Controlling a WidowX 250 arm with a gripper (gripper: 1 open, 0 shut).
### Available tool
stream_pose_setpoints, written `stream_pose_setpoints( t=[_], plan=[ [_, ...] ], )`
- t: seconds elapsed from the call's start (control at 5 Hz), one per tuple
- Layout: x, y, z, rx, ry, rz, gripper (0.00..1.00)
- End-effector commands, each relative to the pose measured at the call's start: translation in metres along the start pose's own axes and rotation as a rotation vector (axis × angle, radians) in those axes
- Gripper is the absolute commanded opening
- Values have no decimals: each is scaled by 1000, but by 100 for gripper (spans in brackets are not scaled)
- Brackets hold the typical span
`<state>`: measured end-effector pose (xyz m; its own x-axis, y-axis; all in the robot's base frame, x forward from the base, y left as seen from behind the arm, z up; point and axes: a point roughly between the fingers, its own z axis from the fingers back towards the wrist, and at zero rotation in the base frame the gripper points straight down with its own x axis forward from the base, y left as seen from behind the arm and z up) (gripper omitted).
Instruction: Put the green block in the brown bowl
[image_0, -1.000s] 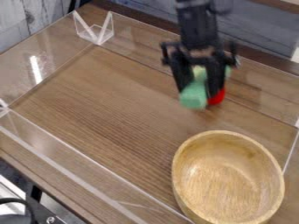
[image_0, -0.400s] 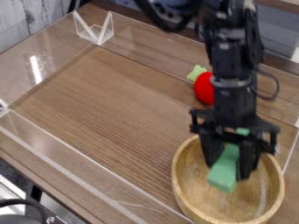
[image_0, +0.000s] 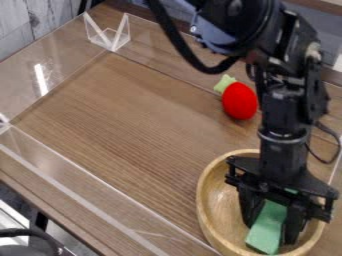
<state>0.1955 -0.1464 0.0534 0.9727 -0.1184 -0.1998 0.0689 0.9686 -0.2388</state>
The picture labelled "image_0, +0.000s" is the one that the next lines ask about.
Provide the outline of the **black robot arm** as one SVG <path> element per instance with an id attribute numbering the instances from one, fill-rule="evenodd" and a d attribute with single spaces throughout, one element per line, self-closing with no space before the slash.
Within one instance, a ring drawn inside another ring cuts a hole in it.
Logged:
<path id="1" fill-rule="evenodd" d="M 239 193 L 243 222 L 252 226 L 268 201 L 286 208 L 282 240 L 296 242 L 311 219 L 331 220 L 339 192 L 307 169 L 311 130 L 327 113 L 318 33 L 280 0 L 188 0 L 198 41 L 228 58 L 207 74 L 246 60 L 262 110 L 260 155 L 231 156 L 226 183 Z"/>

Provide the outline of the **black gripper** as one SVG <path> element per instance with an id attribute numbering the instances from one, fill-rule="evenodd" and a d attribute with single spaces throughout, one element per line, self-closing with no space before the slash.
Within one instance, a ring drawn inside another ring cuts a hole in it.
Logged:
<path id="1" fill-rule="evenodd" d="M 288 207 L 284 243 L 295 244 L 308 220 L 331 221 L 339 192 L 307 168 L 310 130 L 291 134 L 259 130 L 258 135 L 260 156 L 232 155 L 226 158 L 226 183 L 236 188 L 242 219 L 247 227 L 252 226 L 258 218 L 264 199 Z"/>

